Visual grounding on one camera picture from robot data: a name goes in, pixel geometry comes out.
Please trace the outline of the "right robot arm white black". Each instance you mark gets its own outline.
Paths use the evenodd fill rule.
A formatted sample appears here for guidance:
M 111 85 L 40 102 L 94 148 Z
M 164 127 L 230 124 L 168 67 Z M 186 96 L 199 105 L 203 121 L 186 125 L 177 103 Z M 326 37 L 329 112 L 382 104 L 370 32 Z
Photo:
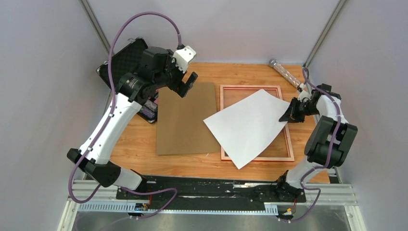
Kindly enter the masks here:
M 319 121 L 306 142 L 304 159 L 278 178 L 273 192 L 279 200 L 297 199 L 317 173 L 344 163 L 358 129 L 345 119 L 340 106 L 341 96 L 327 84 L 292 98 L 280 122 L 301 123 L 314 115 L 319 115 Z

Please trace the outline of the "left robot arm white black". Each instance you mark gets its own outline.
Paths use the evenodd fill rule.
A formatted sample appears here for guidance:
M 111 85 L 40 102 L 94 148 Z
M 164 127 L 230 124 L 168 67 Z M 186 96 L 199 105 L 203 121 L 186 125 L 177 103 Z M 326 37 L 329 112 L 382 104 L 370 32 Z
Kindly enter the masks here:
M 145 49 L 134 72 L 122 75 L 116 83 L 115 98 L 90 138 L 78 149 L 71 148 L 67 158 L 101 186 L 128 188 L 134 198 L 143 198 L 147 194 L 146 180 L 136 171 L 112 163 L 113 148 L 130 120 L 158 89 L 168 87 L 180 97 L 186 96 L 198 76 L 192 72 L 187 82 L 182 79 L 196 55 L 190 46 L 176 51 Z

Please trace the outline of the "pink wooden picture frame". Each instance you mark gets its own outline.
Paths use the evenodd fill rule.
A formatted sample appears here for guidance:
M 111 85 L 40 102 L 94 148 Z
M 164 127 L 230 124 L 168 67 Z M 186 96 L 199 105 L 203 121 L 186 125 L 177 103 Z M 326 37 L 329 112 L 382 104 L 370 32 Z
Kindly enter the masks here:
M 276 98 L 283 99 L 281 88 L 279 86 L 221 85 L 220 109 L 223 110 L 260 89 L 264 89 Z M 259 162 L 294 162 L 295 156 L 289 133 L 289 126 L 285 125 L 272 143 L 253 160 Z

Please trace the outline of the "brown backing board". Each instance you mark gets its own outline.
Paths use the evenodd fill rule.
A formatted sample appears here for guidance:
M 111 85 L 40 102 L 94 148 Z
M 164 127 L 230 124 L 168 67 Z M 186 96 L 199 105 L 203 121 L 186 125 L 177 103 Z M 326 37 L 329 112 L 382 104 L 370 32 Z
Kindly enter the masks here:
M 156 122 L 156 154 L 219 152 L 219 143 L 204 123 L 204 119 L 216 112 L 214 83 L 196 83 L 183 98 L 168 88 L 160 89 Z

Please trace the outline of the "seascape photo print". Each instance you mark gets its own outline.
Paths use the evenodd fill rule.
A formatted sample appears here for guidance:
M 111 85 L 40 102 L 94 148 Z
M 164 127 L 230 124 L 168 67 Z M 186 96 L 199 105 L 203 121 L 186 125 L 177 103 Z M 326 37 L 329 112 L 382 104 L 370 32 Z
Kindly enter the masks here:
M 279 119 L 289 102 L 258 90 L 204 119 L 205 125 L 237 169 L 254 160 L 278 136 L 286 122 Z

